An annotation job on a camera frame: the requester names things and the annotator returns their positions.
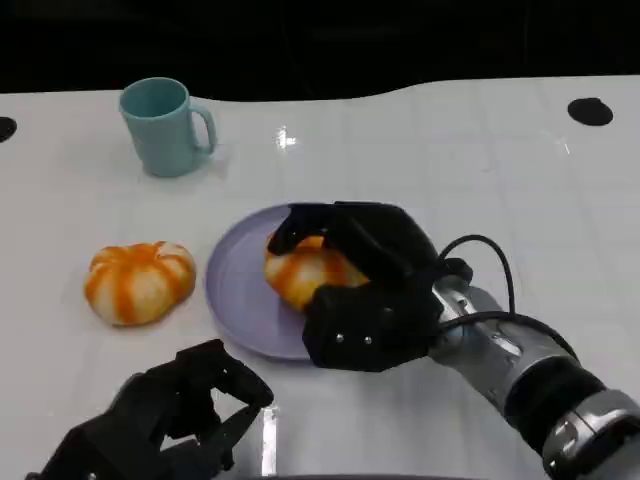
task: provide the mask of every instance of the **pumpkin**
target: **pumpkin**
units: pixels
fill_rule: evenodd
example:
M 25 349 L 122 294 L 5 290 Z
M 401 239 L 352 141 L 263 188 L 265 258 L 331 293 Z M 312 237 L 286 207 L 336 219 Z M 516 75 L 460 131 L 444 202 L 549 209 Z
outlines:
M 84 294 L 112 325 L 144 325 L 186 299 L 195 285 L 193 258 L 167 242 L 105 247 L 91 261 Z
M 266 250 L 265 279 L 296 310 L 304 310 L 323 285 L 358 287 L 369 282 L 340 252 L 323 248 L 323 240 L 307 237 L 292 252 L 279 256 Z

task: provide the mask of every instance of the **purple plate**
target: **purple plate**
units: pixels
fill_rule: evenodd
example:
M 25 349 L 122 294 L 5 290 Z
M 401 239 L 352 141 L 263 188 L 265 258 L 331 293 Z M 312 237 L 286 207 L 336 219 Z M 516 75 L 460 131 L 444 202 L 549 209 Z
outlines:
M 304 316 L 264 279 L 267 237 L 288 215 L 289 207 L 280 205 L 234 225 L 211 254 L 204 288 L 213 317 L 233 341 L 269 357 L 309 360 L 302 343 Z

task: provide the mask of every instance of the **pumpkin in gripper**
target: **pumpkin in gripper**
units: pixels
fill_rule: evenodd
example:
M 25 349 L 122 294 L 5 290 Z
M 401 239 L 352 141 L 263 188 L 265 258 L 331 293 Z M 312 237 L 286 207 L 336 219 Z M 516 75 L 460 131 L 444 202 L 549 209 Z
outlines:
M 285 255 L 266 250 L 265 279 L 296 310 L 302 311 L 323 285 L 358 287 L 369 282 L 340 252 L 323 248 L 323 240 L 321 236 L 307 237 Z
M 186 299 L 196 268 L 184 247 L 167 242 L 105 247 L 89 267 L 84 294 L 112 325 L 144 325 Z

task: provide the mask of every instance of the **white table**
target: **white table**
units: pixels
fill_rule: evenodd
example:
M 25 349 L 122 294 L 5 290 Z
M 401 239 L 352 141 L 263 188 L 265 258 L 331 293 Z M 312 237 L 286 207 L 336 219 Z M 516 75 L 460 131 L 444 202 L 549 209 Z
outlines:
M 612 124 L 589 128 L 569 101 L 601 97 Z M 17 120 L 0 144 L 0 477 L 48 460 L 66 431 L 122 382 L 217 336 L 202 287 L 216 241 L 244 215 L 293 200 L 405 207 L 437 246 L 483 233 L 504 246 L 519 308 L 560 330 L 584 365 L 640 399 L 640 79 L 420 85 L 345 101 L 202 100 L 217 121 L 213 166 L 145 176 L 118 92 L 0 96 Z M 82 295 L 102 246 L 168 240 L 199 267 L 166 321 L 114 330 Z M 504 304 L 482 246 L 460 251 Z M 273 387 L 278 471 L 397 472 L 538 479 L 536 456 L 458 375 L 417 361 L 381 375 L 273 363 L 229 345 Z M 223 398 L 223 413 L 236 405 Z M 235 474 L 259 474 L 257 425 Z

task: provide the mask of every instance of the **teal mug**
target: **teal mug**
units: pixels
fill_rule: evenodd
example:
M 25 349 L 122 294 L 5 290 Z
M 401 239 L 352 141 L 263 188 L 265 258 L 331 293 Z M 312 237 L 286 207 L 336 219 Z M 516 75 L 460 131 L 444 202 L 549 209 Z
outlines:
M 159 177 L 177 177 L 196 169 L 213 153 L 216 131 L 211 113 L 191 105 L 187 88 L 171 78 L 145 78 L 120 95 L 120 113 L 127 123 L 144 170 Z M 201 146 L 193 113 L 207 126 L 209 145 Z

